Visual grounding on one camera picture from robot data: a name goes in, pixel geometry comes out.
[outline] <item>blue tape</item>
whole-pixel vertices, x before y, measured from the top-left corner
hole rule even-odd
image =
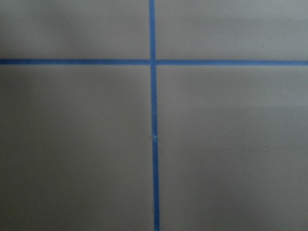
[[[156,60],[157,65],[262,65],[262,66],[307,66],[301,60]]]
[[[150,64],[151,64],[154,231],[159,231],[160,222],[159,222],[159,178],[158,178],[158,140],[157,140],[155,0],[149,0],[149,15],[150,15]]]
[[[143,59],[0,59],[0,65],[150,65]]]

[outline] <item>blue line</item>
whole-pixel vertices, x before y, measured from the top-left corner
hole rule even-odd
[[[157,65],[307,66],[305,60],[156,60]]]
[[[0,65],[150,65],[144,59],[0,59]]]
[[[149,14],[150,14],[154,231],[159,231],[160,222],[159,222],[159,178],[158,178],[157,95],[156,95],[155,0],[149,0]]]

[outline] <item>vertical blue tape strip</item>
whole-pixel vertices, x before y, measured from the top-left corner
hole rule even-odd
[[[160,224],[159,224],[159,179],[158,179],[158,139],[157,139],[157,95],[156,95],[156,44],[155,44],[155,1],[154,0],[149,0],[149,13],[150,13],[150,65],[151,65],[154,231],[159,231],[160,230]]]

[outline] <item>horizontal blue tape strip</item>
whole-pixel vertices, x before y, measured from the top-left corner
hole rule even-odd
[[[156,60],[157,65],[263,65],[263,66],[307,66],[301,60]]]
[[[144,59],[0,59],[0,65],[150,65]]]

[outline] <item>gray floor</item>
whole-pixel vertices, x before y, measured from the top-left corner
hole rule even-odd
[[[301,0],[156,0],[158,59],[307,60]],[[0,58],[149,59],[143,0],[3,0]],[[161,231],[308,230],[308,67],[157,66]],[[0,65],[0,230],[152,231],[148,65]]]

